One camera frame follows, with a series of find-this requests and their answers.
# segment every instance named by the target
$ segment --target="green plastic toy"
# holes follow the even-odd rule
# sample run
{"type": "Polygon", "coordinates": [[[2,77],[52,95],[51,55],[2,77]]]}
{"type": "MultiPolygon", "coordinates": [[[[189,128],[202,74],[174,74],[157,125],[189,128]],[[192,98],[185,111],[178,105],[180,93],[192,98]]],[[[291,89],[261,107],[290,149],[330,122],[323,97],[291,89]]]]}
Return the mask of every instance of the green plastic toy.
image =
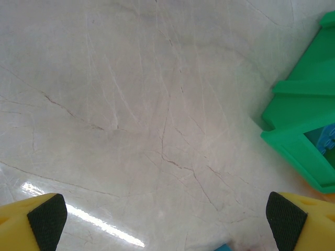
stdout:
{"type": "Polygon", "coordinates": [[[335,123],[335,12],[320,21],[322,29],[288,79],[273,89],[263,113],[271,128],[261,137],[322,193],[335,192],[335,148],[324,155],[305,133],[335,123]]]}

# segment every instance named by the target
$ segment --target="black rubber pad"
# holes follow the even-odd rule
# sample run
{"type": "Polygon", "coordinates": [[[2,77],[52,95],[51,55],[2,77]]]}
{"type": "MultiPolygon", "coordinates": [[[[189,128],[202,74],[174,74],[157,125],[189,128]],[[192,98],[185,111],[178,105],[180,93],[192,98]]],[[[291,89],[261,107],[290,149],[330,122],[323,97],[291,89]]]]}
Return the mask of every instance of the black rubber pad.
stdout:
{"type": "Polygon", "coordinates": [[[55,251],[66,217],[65,201],[57,194],[27,214],[31,229],[41,251],[55,251]]]}
{"type": "Polygon", "coordinates": [[[266,205],[266,218],[279,251],[293,251],[307,213],[276,192],[272,192],[266,205]]]}

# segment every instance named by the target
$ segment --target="blue object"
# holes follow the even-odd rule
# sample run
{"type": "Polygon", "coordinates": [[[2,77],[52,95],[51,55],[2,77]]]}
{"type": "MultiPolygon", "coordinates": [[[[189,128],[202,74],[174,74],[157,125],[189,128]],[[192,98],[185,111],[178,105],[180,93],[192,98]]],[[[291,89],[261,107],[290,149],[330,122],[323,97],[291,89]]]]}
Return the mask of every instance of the blue object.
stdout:
{"type": "Polygon", "coordinates": [[[222,247],[219,247],[218,249],[214,251],[232,251],[230,247],[227,244],[224,244],[222,247]]]}
{"type": "Polygon", "coordinates": [[[335,146],[335,123],[306,132],[305,136],[324,155],[327,150],[331,150],[335,146]]]}

